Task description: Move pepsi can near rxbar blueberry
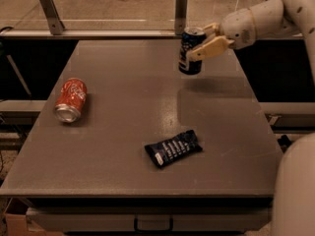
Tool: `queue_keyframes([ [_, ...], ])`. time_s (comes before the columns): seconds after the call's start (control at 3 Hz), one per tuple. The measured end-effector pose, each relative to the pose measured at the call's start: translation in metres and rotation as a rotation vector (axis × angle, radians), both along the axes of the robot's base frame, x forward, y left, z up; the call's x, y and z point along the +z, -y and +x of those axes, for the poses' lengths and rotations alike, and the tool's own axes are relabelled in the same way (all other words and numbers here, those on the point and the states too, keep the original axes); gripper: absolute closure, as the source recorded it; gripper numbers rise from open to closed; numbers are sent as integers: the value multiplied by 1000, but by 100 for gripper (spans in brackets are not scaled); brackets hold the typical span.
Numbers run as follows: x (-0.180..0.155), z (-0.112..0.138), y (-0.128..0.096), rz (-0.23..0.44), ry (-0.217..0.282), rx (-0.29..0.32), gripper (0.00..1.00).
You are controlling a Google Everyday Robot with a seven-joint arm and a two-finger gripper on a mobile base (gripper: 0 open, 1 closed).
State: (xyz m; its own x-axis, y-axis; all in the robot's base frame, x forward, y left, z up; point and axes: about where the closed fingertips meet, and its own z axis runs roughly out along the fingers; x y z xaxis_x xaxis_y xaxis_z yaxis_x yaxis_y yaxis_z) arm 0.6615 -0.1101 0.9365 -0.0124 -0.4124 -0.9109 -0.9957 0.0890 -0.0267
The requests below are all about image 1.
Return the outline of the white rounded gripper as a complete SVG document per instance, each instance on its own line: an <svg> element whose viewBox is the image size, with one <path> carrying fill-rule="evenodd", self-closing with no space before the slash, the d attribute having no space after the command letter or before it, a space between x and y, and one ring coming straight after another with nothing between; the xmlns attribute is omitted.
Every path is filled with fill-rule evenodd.
<svg viewBox="0 0 315 236"><path fill-rule="evenodd" d="M191 62L202 61L223 54L229 47L242 49L255 43L256 28L250 9L241 9L228 14L221 23L211 23L203 28L207 38L186 53Z"/></svg>

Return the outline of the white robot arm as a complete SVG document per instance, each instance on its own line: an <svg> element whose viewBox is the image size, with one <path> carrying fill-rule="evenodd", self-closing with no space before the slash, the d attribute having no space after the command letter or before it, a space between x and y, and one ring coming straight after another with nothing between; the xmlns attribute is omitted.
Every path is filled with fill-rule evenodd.
<svg viewBox="0 0 315 236"><path fill-rule="evenodd" d="M184 55L201 61L241 49L265 37L300 33L308 60L305 74L286 75L290 90L300 98L314 96L315 0L267 0L233 12L219 23L204 27L206 38ZM272 236L315 236L315 134L295 141L284 153L278 170Z"/></svg>

